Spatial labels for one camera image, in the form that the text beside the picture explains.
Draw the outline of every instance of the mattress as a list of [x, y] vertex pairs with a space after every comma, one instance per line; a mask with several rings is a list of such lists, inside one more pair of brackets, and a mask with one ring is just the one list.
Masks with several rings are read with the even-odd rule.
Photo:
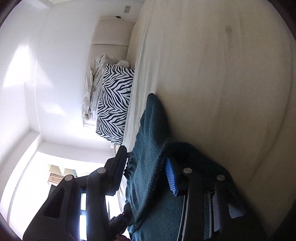
[[268, 234], [296, 199], [296, 42], [267, 0], [146, 0], [127, 61], [135, 67], [123, 144], [149, 93], [175, 140], [231, 173]]

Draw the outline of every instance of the black and white striped pillow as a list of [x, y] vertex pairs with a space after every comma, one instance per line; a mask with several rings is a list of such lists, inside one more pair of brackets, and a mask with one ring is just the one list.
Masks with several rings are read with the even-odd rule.
[[108, 64], [98, 101], [96, 133], [116, 145], [122, 144], [135, 71]]

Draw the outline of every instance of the dark green cloth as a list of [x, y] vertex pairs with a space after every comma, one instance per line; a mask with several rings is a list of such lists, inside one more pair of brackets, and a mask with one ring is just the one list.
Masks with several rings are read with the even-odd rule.
[[184, 198], [170, 191], [165, 173], [168, 157], [173, 157], [181, 168], [191, 167], [213, 178], [223, 174], [231, 180], [225, 169], [192, 145], [172, 141], [165, 110], [160, 100], [149, 94], [124, 173], [126, 199], [134, 215], [128, 227], [132, 241], [177, 239]]

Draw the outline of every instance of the electrical outlet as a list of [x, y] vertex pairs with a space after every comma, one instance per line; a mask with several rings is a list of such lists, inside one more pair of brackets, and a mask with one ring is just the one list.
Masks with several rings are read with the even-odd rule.
[[126, 8], [124, 9], [124, 11], [123, 12], [125, 12], [125, 13], [129, 13], [129, 10], [131, 9], [131, 7], [130, 6], [126, 6]]

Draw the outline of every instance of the ribbed blue pad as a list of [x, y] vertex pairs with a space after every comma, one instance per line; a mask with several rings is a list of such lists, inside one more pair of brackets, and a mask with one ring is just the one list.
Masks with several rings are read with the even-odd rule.
[[177, 192], [178, 192], [177, 187], [176, 187], [176, 174], [173, 170], [170, 159], [167, 160], [167, 163], [165, 165], [165, 172], [167, 174], [170, 189], [173, 192], [173, 194], [176, 196]]

